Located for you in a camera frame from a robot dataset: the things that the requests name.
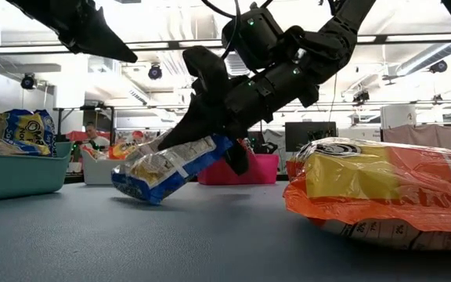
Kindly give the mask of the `silver ceiling duct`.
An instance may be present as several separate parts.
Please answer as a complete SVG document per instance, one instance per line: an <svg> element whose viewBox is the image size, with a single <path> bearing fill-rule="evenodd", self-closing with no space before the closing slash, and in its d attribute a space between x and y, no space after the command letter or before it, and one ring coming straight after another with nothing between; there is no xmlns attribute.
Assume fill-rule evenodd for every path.
<svg viewBox="0 0 451 282"><path fill-rule="evenodd" d="M406 62L401 63L396 68L395 75L402 77L413 74L437 63L449 55L451 55L451 43L436 43L424 51L419 52Z"/></svg>

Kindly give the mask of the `white cabinet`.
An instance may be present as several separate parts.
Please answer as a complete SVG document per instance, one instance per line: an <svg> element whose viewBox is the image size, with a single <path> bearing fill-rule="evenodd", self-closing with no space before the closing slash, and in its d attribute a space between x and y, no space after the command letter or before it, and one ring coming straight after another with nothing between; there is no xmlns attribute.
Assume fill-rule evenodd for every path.
<svg viewBox="0 0 451 282"><path fill-rule="evenodd" d="M417 123L416 107L413 104L388 105L381 108L381 128L396 128Z"/></svg>

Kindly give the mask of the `blue Maruchan noodle pack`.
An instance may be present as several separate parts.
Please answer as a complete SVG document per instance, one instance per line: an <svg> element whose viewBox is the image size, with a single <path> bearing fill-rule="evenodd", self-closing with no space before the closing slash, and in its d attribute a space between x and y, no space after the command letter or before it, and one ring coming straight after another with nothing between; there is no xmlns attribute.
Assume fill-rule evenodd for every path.
<svg viewBox="0 0 451 282"><path fill-rule="evenodd" d="M139 144L125 160L111 170L114 187L125 195L159 205L205 168L222 158L233 143L223 136L158 150L163 136Z"/></svg>
<svg viewBox="0 0 451 282"><path fill-rule="evenodd" d="M38 157L48 157L47 146L42 146L27 141L6 139L4 131L6 128L5 113L0 113L0 154L1 155L29 155Z"/></svg>
<svg viewBox="0 0 451 282"><path fill-rule="evenodd" d="M27 141L30 143L47 146L48 157L56 156L55 124L47 110L13 109L5 112L6 139Z"/></svg>

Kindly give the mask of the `pink plastic bin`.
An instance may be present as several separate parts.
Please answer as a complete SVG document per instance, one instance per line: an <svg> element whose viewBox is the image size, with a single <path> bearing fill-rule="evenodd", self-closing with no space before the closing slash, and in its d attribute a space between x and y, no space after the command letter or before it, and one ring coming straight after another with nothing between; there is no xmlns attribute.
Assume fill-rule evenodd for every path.
<svg viewBox="0 0 451 282"><path fill-rule="evenodd" d="M197 182L208 186L274 184L280 158L277 154L248 154L248 170L237 175L224 159L215 162L197 176Z"/></svg>

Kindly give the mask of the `draped pinkish cloth cover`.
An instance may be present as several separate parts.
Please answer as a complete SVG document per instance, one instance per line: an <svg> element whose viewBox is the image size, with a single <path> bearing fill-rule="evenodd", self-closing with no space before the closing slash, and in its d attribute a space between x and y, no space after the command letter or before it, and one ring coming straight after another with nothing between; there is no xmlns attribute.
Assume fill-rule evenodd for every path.
<svg viewBox="0 0 451 282"><path fill-rule="evenodd" d="M386 143L439 147L451 150L451 126L402 125L382 130Z"/></svg>

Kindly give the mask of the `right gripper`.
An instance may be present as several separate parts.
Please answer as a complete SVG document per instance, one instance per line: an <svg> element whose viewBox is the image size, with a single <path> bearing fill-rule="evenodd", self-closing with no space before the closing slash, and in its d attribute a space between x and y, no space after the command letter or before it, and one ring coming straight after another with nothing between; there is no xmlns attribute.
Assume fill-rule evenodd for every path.
<svg viewBox="0 0 451 282"><path fill-rule="evenodd" d="M223 59L201 45L185 49L182 58L196 78L194 93L187 112L162 139L159 150L224 132L234 139L243 138L250 127L261 120L270 122L272 114L285 105L282 77L229 79ZM249 169L247 151L240 143L224 153L224 160L237 175Z"/></svg>

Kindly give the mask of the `white plastic bin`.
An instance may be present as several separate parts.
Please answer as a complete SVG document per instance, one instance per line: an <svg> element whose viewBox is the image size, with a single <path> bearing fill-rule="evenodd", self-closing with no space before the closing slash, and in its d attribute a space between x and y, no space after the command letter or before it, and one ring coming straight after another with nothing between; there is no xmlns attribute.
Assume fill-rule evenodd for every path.
<svg viewBox="0 0 451 282"><path fill-rule="evenodd" d="M81 151L85 184L88 186L111 186L111 171L123 160L97 160L86 150Z"/></svg>

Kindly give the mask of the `person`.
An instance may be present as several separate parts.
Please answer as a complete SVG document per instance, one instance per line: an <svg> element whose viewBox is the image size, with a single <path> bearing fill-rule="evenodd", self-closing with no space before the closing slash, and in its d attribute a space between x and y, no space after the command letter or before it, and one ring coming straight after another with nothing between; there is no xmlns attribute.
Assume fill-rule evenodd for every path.
<svg viewBox="0 0 451 282"><path fill-rule="evenodd" d="M108 150L110 141L107 138L99 135L93 122L88 122L85 125L85 133L87 135L87 143L92 149L100 151Z"/></svg>

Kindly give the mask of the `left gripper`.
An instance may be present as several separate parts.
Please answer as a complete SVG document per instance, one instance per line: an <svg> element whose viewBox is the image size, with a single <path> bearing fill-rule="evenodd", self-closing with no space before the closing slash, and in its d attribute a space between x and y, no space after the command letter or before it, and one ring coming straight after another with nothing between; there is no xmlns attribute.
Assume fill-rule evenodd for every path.
<svg viewBox="0 0 451 282"><path fill-rule="evenodd" d="M134 63L138 57L107 25L93 0L6 0L50 28L74 54L84 53Z"/></svg>

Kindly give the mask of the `teal plastic bin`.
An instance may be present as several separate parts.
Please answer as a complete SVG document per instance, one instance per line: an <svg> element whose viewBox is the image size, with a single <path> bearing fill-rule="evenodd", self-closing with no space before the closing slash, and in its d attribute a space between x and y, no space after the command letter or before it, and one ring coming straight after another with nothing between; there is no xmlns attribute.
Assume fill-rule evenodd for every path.
<svg viewBox="0 0 451 282"><path fill-rule="evenodd" d="M60 190L66 178L71 147L71 142L58 142L56 157L0 155L0 200Z"/></svg>

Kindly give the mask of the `black computer monitor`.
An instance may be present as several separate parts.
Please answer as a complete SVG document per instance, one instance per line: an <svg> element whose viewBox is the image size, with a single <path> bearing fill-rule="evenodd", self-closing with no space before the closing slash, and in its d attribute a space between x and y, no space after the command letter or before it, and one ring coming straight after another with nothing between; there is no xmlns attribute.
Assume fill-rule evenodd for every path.
<svg viewBox="0 0 451 282"><path fill-rule="evenodd" d="M315 141L314 131L334 130L337 132L335 122L300 121L285 123L285 148L287 152L297 152L305 144Z"/></svg>

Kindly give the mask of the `red cloth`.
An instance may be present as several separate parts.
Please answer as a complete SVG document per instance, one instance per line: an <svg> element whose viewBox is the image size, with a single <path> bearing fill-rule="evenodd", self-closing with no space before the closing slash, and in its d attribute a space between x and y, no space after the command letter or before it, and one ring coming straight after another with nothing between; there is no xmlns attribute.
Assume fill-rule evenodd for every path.
<svg viewBox="0 0 451 282"><path fill-rule="evenodd" d="M98 136L102 136L106 139L110 139L110 133L109 132L97 132ZM83 141L89 139L88 134L86 132L80 132L80 131L72 131L68 132L66 134L66 137L72 141Z"/></svg>

